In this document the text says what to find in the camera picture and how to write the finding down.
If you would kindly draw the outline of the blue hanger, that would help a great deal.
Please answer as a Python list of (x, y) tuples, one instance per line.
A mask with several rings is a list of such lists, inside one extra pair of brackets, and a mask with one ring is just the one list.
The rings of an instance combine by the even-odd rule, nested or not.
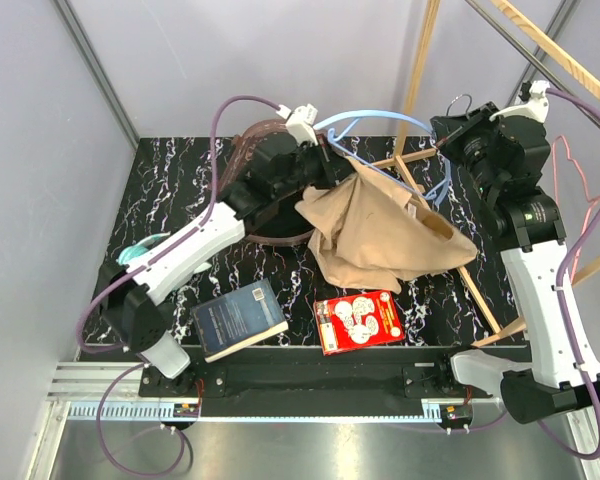
[[(420, 153), (435, 146), (431, 123), (414, 113), (368, 101), (323, 97), (317, 102), (317, 128), (343, 153), (367, 163), (396, 155)], [(449, 212), (471, 203), (472, 195), (462, 185), (464, 175), (441, 154), (406, 164), (424, 185), (425, 199), (439, 211)]]

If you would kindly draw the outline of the beige t shirt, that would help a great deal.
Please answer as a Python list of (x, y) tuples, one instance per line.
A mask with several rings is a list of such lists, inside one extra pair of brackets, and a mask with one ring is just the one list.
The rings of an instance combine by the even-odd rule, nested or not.
[(329, 190), (307, 188), (296, 211), (314, 227), (308, 242), (324, 279), (345, 289), (401, 291), (401, 283), (473, 261), (477, 247), (406, 188), (353, 158)]

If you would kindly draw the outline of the pink wire hanger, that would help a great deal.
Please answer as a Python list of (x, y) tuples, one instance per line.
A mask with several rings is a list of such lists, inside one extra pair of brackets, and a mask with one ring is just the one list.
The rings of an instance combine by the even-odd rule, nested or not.
[[(551, 181), (556, 201), (567, 209), (569, 241), (575, 242), (591, 227), (600, 210), (600, 144), (573, 146), (564, 135), (551, 142)], [(577, 286), (600, 273), (600, 225), (586, 247), (575, 250), (569, 262), (571, 284)]]

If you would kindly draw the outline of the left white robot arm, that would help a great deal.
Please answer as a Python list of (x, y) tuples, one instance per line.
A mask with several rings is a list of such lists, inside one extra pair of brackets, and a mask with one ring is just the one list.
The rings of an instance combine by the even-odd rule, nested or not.
[(320, 136), (288, 153), (256, 151), (208, 212), (124, 266), (105, 263), (98, 277), (98, 312), (122, 344), (156, 367), (176, 396), (195, 386), (190, 357), (167, 331), (159, 311), (168, 294), (187, 283), (215, 254), (262, 226), (282, 221), (282, 208), (308, 187), (336, 187), (353, 168)]

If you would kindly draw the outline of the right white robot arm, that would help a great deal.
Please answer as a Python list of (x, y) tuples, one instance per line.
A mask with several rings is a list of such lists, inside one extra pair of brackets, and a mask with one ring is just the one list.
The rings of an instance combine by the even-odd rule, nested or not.
[(504, 116), (493, 103), (431, 119), (438, 151), (470, 175), (481, 221), (504, 263), (526, 323), (528, 363), (477, 349), (456, 353), (434, 371), (446, 396), (468, 385), (500, 397), (520, 424), (600, 402), (600, 362), (588, 344), (567, 272), (559, 208), (538, 182), (551, 147), (544, 118)]

